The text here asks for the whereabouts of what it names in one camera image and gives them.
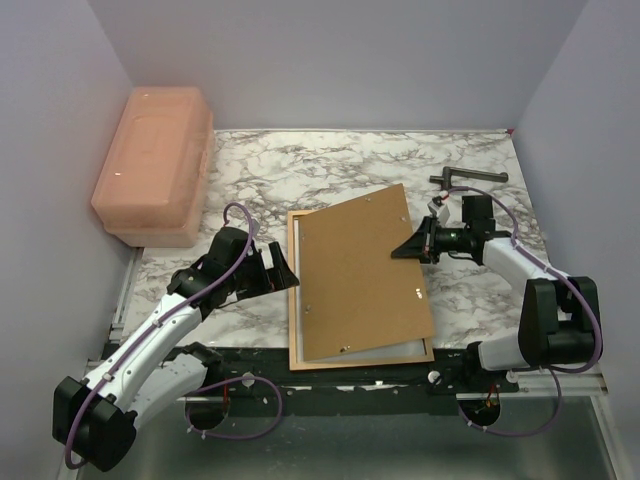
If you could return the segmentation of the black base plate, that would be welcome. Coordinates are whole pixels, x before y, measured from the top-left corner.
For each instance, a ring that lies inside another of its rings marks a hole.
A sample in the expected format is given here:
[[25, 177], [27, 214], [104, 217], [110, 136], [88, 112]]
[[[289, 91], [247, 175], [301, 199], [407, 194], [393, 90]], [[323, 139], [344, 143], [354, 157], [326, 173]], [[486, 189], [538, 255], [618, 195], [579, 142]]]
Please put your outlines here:
[[491, 390], [519, 390], [505, 371], [481, 369], [465, 349], [437, 348], [429, 363], [303, 371], [290, 369], [286, 348], [211, 348], [195, 342], [174, 348], [167, 358], [180, 354], [192, 354], [208, 368], [206, 385], [247, 372], [272, 381], [285, 415], [455, 415], [458, 397], [479, 400]]

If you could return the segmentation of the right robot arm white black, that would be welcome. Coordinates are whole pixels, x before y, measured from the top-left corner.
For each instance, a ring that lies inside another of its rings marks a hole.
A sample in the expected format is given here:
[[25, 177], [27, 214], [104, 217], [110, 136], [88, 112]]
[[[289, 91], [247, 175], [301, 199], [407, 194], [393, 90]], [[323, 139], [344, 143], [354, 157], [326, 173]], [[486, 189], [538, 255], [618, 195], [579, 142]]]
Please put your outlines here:
[[460, 379], [480, 392], [496, 371], [545, 368], [564, 373], [591, 369], [603, 351], [598, 291], [585, 276], [571, 276], [543, 262], [518, 239], [518, 230], [500, 230], [494, 209], [502, 203], [474, 188], [459, 188], [462, 226], [444, 225], [448, 192], [436, 195], [418, 229], [391, 256], [436, 264], [442, 255], [470, 260], [501, 276], [523, 299], [518, 330], [469, 346], [473, 356]]

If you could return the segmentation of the brown wooden picture frame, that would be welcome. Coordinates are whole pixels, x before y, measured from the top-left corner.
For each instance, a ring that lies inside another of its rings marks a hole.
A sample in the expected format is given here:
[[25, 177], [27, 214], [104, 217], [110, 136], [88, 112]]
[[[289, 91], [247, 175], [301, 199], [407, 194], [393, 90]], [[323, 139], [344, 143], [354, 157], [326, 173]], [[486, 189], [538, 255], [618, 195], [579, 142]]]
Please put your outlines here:
[[291, 371], [335, 370], [360, 367], [380, 367], [403, 364], [429, 363], [435, 360], [432, 341], [415, 340], [404, 344], [379, 347], [352, 355], [338, 356], [330, 361], [305, 361], [301, 326], [300, 288], [288, 291], [288, 358]]

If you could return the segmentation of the pink plastic storage box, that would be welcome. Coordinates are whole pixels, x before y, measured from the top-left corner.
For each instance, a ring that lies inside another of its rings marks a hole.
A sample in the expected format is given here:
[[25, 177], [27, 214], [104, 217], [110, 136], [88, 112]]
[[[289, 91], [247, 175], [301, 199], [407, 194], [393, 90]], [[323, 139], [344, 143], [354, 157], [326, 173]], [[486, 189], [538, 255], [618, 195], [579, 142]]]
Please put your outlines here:
[[213, 113], [196, 87], [130, 95], [91, 205], [131, 247], [188, 248], [204, 209]]

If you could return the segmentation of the aluminium rail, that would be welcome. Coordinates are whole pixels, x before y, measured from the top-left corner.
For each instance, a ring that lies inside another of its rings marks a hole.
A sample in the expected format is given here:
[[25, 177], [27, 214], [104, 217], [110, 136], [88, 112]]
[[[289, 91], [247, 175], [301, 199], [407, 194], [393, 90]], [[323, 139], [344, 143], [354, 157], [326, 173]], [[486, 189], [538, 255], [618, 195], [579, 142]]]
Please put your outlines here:
[[602, 375], [590, 370], [581, 374], [559, 371], [484, 371], [462, 365], [460, 350], [438, 350], [431, 363], [360, 367], [335, 370], [291, 371], [286, 349], [175, 349], [152, 365], [149, 374], [132, 367], [119, 372], [125, 379], [136, 377], [143, 386], [152, 382], [171, 384], [187, 381], [193, 390], [238, 377], [246, 389], [259, 377], [285, 390], [312, 391], [321, 388], [351, 392], [362, 390], [424, 387], [429, 395], [455, 395], [473, 399], [482, 394], [534, 396], [594, 396], [606, 391]]

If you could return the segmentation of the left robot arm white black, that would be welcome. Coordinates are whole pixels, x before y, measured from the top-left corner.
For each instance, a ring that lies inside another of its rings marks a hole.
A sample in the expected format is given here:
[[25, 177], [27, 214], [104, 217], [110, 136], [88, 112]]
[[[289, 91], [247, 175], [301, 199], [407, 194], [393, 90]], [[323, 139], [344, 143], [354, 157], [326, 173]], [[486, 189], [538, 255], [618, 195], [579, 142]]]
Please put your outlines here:
[[128, 453], [144, 422], [185, 393], [214, 393], [220, 368], [185, 352], [168, 372], [160, 363], [187, 334], [229, 297], [251, 299], [295, 288], [298, 278], [281, 247], [272, 242], [266, 267], [251, 231], [225, 226], [209, 251], [176, 271], [149, 317], [82, 379], [65, 377], [53, 393], [52, 436], [64, 446], [64, 462], [114, 468]]

